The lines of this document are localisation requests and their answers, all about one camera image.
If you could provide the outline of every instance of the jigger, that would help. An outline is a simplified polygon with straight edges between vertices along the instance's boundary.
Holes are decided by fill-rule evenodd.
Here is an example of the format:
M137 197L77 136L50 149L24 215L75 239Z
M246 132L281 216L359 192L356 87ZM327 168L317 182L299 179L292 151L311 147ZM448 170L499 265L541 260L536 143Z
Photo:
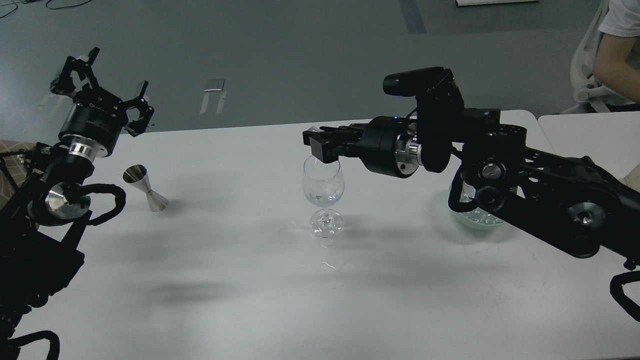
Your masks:
M147 168L143 165L133 165L127 168L122 174L122 179L127 184L131 184L147 194L147 202L149 203L149 209L151 211L157 213L158 211L164 210L167 204L169 204L169 200L167 200L166 197L151 190Z

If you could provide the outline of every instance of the black cable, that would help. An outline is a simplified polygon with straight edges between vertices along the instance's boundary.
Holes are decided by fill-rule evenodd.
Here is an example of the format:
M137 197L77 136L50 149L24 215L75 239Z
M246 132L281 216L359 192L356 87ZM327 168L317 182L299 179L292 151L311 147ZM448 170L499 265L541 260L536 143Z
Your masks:
M31 175L33 173L33 169L34 169L33 160L31 160L31 161L29 161L29 164L27 165L27 172L26 172L25 176Z
M460 165L458 171L456 171L456 175L451 181L451 191L449 192L449 198L447 200L449 209L452 209L457 213L466 213L468 211L473 211L478 207L475 199L472 199L470 202L460 202L460 195L462 195L462 186L462 165Z
M413 109L413 111L407 114L407 116L404 117L404 122L409 122L409 120L411 120L411 115L413 115L416 111L418 111L418 108Z
M13 13L15 10L18 10L18 4L14 3L13 1L12 1L12 3L13 3L13 5L15 6L15 8L13 8L13 10L11 10L10 12L8 12L8 13L6 13L6 14L4 14L4 15L0 16L0 19L2 19L3 17L7 17L7 16L9 16L9 14Z
M616 275L611 279L609 291L613 299L629 314L635 321L640 322L640 306L625 295L622 286L630 282L640 281L640 271L625 272Z
M60 338L55 332L48 330L38 331L33 334L20 336L19 338L9 339L7 340L7 343L14 347L23 347L24 345L28 345L34 341L42 339L49 340L50 344L49 352L47 353L47 360L57 360L58 356L60 356Z
M462 160L462 151L458 150L458 148L453 145L451 145L451 154Z
M110 193L113 195L113 200L115 202L115 207L112 210L107 211L97 218L89 220L87 225L92 226L100 225L112 218L115 218L117 214L122 212L127 200L127 193L125 193L121 187L114 184L91 184L81 186L76 191L69 194L69 196L67 196L67 200L71 203L75 203L81 196L88 195L90 193Z
M59 9L70 9L70 8L75 8L75 7L78 7L78 6L84 5L84 4L86 4L86 3L90 3L90 2L92 2L93 0L87 0L87 1L85 1L85 2L83 2L83 3L81 3L81 4L76 4L76 5L61 6L61 7L59 7L59 8L50 8L50 7L49 7L49 3L50 3L51 1L53 1L53 0L47 0L47 2L44 4L44 6L45 6L47 9L50 9L50 10L59 10Z
M3 158L6 158L8 156L24 155L25 152L26 152L26 150L24 150L24 149L17 150L17 151L0 152L0 156L3 157Z

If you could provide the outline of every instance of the white table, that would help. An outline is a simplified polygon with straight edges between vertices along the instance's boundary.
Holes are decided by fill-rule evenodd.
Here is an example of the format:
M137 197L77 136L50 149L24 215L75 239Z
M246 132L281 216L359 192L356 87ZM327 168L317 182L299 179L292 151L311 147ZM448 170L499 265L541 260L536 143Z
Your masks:
M530 113L505 111L503 122L551 150ZM301 190L310 126L121 137L86 183L120 184L127 207L87 230L84 267L16 335L51 329L61 359L92 360L640 354L640 324L609 296L623 258L602 249L575 259L510 225L463 227L446 206L456 159L409 179L343 159L347 186L334 208L346 228L331 240L310 235L317 208ZM163 212L122 182L138 163L169 198ZM96 214L110 205L93 196ZM22 355L43 359L45 349Z
M640 111L547 115L538 122L556 154L589 155L617 179L640 163Z

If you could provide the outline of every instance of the robotic arm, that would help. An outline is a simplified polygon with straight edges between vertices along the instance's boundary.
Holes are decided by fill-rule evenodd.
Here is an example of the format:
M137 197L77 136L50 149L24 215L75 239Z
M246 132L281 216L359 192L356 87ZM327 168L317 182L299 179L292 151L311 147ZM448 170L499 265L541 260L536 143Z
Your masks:
M640 265L640 193L621 184L588 156L563 158L525 146L527 130L500 124L497 109L465 108L450 69L431 67L385 78L386 94L415 96L417 118L376 117L368 124L320 127L303 141L324 163L339 156L360 158L367 169L406 178L420 166L442 172L451 154L461 159L452 181L449 207L481 208L576 258L600 246ZM453 143L462 143L462 151ZM463 183L476 194L460 202ZM513 191L522 190L524 196ZM622 286L640 281L640 272L617 275L614 299L640 322L640 307Z
M20 155L28 164L26 180L20 188L11 181L16 192L0 211L0 359L16 359L21 346L40 339L51 342L47 360L58 358L60 344L53 332L11 337L22 316L67 287L82 266L84 254L77 246L86 226L110 220L125 205L125 192L118 186L83 183L93 174L94 159L111 155L123 128L132 136L146 131L154 109L144 99L146 81L128 101L98 85L91 69L98 52L94 47L88 61L69 56L51 83L52 93L74 102L58 134L60 143L37 143L28 151L0 153ZM73 72L84 81L79 91ZM133 108L140 116L129 122L126 111ZM112 194L115 207L91 218L90 193ZM39 225L69 223L60 241L38 231Z

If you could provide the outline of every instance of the chair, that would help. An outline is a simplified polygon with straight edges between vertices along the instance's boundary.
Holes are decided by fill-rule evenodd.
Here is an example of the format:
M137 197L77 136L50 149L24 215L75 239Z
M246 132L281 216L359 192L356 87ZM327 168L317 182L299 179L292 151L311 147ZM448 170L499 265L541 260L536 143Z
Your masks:
M603 98L615 93L593 76L593 63L602 39L602 33L598 27L608 11L609 0L602 0L591 25L571 58L570 78L573 85L573 99L578 102L578 105L563 111L562 114L592 112L586 111L587 104L598 113L610 112Z

